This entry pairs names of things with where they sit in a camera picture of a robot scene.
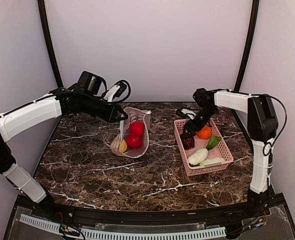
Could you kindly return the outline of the clear zip top bag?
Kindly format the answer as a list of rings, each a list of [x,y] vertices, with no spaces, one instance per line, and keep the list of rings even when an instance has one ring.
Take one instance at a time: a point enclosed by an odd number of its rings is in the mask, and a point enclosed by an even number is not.
[[[124,111],[128,118],[120,122],[119,133],[110,144],[110,149],[117,156],[139,158],[149,147],[152,112],[134,107],[126,107]]]

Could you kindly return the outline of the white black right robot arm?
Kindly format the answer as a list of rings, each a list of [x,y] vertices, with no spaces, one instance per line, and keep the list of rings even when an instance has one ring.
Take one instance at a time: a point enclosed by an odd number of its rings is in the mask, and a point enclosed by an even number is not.
[[[182,139],[196,135],[219,107],[243,112],[247,115],[247,133],[253,145],[253,172],[250,191],[259,195],[271,185],[273,167],[273,146],[277,138],[278,119],[272,102],[267,94],[239,93],[230,90],[197,89],[193,99],[200,111],[183,127]]]

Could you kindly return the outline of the dark purple toy onion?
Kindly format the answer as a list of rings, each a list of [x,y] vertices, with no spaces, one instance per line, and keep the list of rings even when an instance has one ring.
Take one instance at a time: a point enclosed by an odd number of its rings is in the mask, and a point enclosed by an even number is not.
[[[182,138],[182,146],[185,150],[190,150],[195,147],[195,139],[192,136]]]

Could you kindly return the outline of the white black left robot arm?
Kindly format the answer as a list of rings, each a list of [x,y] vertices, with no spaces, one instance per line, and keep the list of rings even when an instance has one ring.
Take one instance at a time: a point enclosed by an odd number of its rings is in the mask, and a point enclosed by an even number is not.
[[[41,98],[11,111],[0,113],[0,175],[38,204],[47,218],[58,214],[58,206],[50,195],[14,158],[7,143],[22,132],[50,119],[85,113],[107,123],[117,123],[128,118],[122,107],[109,100],[66,88],[57,88]]]

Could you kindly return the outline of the yellow toy pear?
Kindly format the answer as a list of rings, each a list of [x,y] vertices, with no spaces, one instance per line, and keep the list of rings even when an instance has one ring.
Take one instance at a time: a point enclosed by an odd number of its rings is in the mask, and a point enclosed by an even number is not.
[[[120,147],[119,147],[119,151],[120,151],[121,153],[124,153],[124,152],[127,151],[127,149],[128,149],[127,142],[123,139],[123,140],[121,141],[121,144],[120,144]]]

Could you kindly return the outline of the red toy tomato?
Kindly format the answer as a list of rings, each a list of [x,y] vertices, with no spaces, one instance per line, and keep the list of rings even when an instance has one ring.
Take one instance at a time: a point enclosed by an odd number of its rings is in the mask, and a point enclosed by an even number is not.
[[[140,121],[134,121],[130,125],[130,133],[142,137],[145,133],[145,124]]]

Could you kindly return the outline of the red toy pomegranate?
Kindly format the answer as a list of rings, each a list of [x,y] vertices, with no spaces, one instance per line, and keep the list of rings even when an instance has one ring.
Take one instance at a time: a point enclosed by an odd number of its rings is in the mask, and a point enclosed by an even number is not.
[[[130,149],[137,149],[143,144],[142,137],[136,134],[130,134],[126,138],[127,147]]]

